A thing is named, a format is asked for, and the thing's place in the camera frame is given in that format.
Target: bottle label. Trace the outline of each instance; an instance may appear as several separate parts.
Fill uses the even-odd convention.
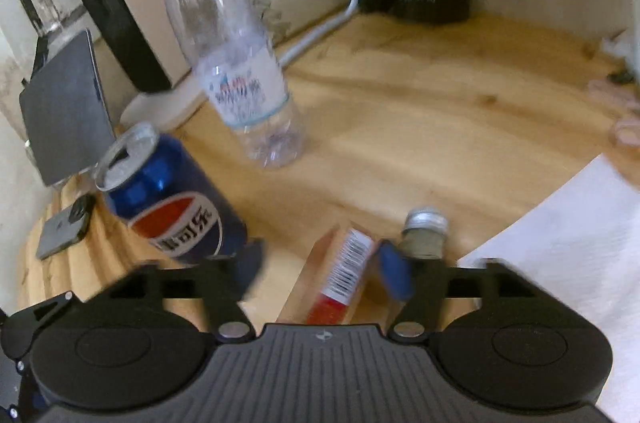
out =
[[[209,100],[229,127],[260,123],[289,98],[280,66],[268,48],[226,73],[202,74]]]
[[[307,324],[324,326],[342,322],[374,250],[372,238],[357,229],[350,229],[324,289],[307,315]]]
[[[216,254],[222,245],[218,210],[208,197],[197,192],[161,200],[131,219],[129,228],[172,259],[187,253],[211,230],[218,232]]]

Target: wooden table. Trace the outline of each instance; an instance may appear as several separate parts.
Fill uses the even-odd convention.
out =
[[[615,68],[570,35],[504,19],[428,28],[359,16],[287,69],[308,127],[308,148],[295,164],[256,168],[209,105],[177,136],[250,234],[269,243],[244,304],[259,330],[278,317],[313,243],[340,218],[395,236],[409,209],[437,206],[450,219],[453,261],[601,152],[640,182],[636,154],[607,138],[618,114],[584,90]],[[99,203],[86,239],[40,263],[44,219],[77,194],[73,181],[28,237],[21,307],[69,289],[86,299],[137,262],[162,259]],[[378,319],[383,301],[365,295],[356,321]],[[193,303],[174,310],[200,322]]]

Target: silver jar lid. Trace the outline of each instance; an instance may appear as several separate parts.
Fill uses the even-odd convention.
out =
[[[443,235],[449,231],[449,221],[436,208],[423,206],[414,208],[406,216],[403,232],[408,229],[431,229]]]

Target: blue soda can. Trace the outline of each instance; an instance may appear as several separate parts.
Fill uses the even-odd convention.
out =
[[[197,264],[232,255],[246,226],[176,138],[140,123],[95,169],[111,212],[172,259]]]

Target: blue bottle cap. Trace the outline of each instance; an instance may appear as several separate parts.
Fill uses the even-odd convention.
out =
[[[407,302],[414,295],[411,263],[390,241],[378,247],[378,266],[387,293],[395,300]]]

